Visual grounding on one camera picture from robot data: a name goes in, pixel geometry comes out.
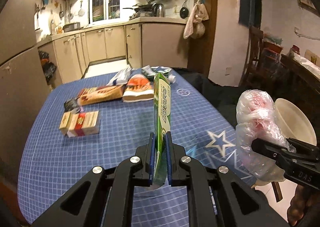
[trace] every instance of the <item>beige bowl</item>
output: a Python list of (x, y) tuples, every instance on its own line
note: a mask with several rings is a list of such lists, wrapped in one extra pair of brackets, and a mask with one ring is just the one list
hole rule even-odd
[(286, 99), (277, 99), (277, 125), (286, 138), (317, 145), (316, 133), (306, 115), (293, 103)]

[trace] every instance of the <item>silver screw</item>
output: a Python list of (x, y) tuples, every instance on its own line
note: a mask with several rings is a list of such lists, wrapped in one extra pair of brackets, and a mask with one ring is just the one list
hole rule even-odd
[(219, 172), (223, 173), (223, 174), (226, 174), (226, 173), (229, 172), (229, 169), (226, 166), (220, 166), (219, 167)]
[(181, 161), (182, 161), (183, 163), (189, 163), (189, 162), (191, 161), (191, 158), (190, 158), (190, 157), (187, 157), (187, 156), (184, 156), (184, 157), (181, 158)]
[(102, 172), (102, 167), (101, 166), (95, 166), (92, 169), (92, 172), (94, 172), (95, 174), (100, 174)]
[(140, 161), (140, 158), (139, 157), (132, 157), (130, 158), (130, 162), (131, 163), (138, 163)]

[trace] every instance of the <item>tile floor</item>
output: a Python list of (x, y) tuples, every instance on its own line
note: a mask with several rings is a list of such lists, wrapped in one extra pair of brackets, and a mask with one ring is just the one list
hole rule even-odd
[(279, 183), (279, 185), (283, 199), (278, 203), (276, 202), (271, 183), (265, 186), (256, 186), (256, 189), (262, 191), (266, 195), (269, 205), (287, 221), (287, 210), (290, 206), (290, 201), (294, 196), (297, 184), (290, 180), (285, 180), (284, 182)]
[(127, 60), (119, 60), (108, 63), (100, 63), (89, 66), (85, 78), (90, 78), (111, 72), (119, 72), (127, 66)]
[[(126, 66), (127, 66), (126, 60), (119, 60), (119, 61), (113, 61), (108, 63), (91, 65), (88, 68), (85, 78), (94, 77), (94, 76), (111, 73), (111, 72), (118, 72), (124, 69)], [(294, 192), (297, 184), (289, 180), (285, 180), (284, 182), (281, 182), (279, 184), (280, 184), (283, 199), (278, 203), (276, 202), (275, 194), (273, 192), (271, 183), (265, 186), (257, 186), (256, 189), (262, 191), (266, 195), (270, 206), (274, 210), (276, 210), (276, 212), (278, 212), (278, 214), (281, 215), (282, 218), (287, 220), (287, 209), (290, 206), (290, 201), (294, 196)]]

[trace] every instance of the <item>wall outlet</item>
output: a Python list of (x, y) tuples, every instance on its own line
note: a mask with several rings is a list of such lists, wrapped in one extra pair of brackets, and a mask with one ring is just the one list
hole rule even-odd
[(230, 75), (230, 72), (231, 72), (231, 67), (227, 67), (225, 75)]

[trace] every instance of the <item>blue tablecloth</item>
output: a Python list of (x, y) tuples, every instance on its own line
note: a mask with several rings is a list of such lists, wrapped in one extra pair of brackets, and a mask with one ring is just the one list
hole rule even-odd
[[(148, 142), (154, 131), (153, 101), (120, 100), (84, 106), (100, 111), (100, 133), (68, 138), (59, 131), (63, 103), (84, 87), (105, 85), (114, 74), (82, 79), (55, 89), (29, 134), (19, 172), (18, 201), (32, 223), (94, 166), (117, 166)], [(255, 182), (236, 155), (235, 130), (178, 74), (171, 85), (171, 132), (174, 143), (203, 165), (227, 165), (248, 185)], [(155, 191), (135, 188), (132, 226), (188, 226), (186, 188), (167, 185)]]

